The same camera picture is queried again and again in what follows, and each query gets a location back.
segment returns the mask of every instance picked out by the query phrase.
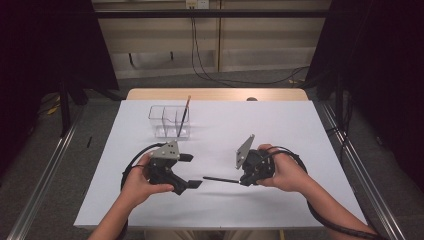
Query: hand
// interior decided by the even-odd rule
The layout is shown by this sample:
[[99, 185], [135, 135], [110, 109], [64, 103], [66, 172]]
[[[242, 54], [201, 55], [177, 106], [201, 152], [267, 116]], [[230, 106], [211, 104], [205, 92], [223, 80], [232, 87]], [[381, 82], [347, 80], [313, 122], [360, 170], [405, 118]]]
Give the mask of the hand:
[[[262, 144], [258, 150], [268, 150], [269, 153], [278, 151], [271, 148], [270, 144]], [[305, 171], [296, 163], [294, 159], [284, 153], [273, 156], [275, 163], [275, 174], [271, 178], [258, 180], [259, 185], [265, 187], [276, 187], [286, 192], [301, 192], [307, 181], [312, 180]]]
[[146, 199], [155, 193], [169, 192], [174, 190], [174, 187], [170, 184], [150, 184], [148, 164], [150, 162], [150, 154], [144, 154], [138, 161], [137, 167], [133, 167], [131, 172], [128, 174], [125, 185], [122, 188], [121, 194], [118, 200], [122, 201], [131, 208], [136, 207]]

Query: transparent container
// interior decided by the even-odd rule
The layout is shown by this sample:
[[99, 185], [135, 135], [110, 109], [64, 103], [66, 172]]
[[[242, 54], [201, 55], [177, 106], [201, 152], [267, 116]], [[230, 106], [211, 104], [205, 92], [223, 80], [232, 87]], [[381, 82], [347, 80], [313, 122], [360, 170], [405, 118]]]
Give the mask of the transparent container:
[[149, 120], [157, 138], [181, 140], [190, 137], [190, 110], [185, 106], [152, 106]]

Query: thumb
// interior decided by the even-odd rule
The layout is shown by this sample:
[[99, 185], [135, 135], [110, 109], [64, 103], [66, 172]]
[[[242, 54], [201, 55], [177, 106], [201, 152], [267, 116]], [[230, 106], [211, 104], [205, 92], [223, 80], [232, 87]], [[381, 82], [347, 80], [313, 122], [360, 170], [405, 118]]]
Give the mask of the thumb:
[[170, 192], [174, 190], [174, 186], [171, 184], [156, 184], [151, 185], [153, 193]]
[[265, 187], [273, 187], [274, 181], [272, 178], [266, 178], [256, 181], [257, 184], [265, 186]]

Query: person's right hand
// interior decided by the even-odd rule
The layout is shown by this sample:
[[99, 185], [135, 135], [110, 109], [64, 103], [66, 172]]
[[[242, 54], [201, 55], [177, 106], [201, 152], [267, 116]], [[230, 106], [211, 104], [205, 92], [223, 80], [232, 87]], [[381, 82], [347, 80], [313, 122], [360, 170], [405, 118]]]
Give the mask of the person's right hand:
[[[267, 150], [269, 153], [278, 151], [278, 148], [271, 148], [270, 144], [262, 144], [258, 150]], [[275, 163], [275, 174], [271, 178], [258, 180], [259, 185], [266, 187], [276, 187], [286, 192], [301, 192], [302, 187], [307, 184], [311, 178], [296, 161], [284, 153], [273, 156]]]

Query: pen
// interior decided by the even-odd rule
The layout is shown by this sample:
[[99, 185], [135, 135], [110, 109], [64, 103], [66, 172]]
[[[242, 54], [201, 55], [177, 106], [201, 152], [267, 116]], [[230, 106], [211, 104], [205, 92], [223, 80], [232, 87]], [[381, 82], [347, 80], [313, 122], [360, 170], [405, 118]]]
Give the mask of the pen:
[[180, 137], [181, 130], [183, 129], [185, 116], [187, 115], [187, 111], [188, 111], [188, 104], [190, 103], [190, 98], [191, 98], [191, 95], [188, 95], [187, 103], [183, 113], [183, 119], [181, 120], [180, 130], [178, 131], [177, 137]]

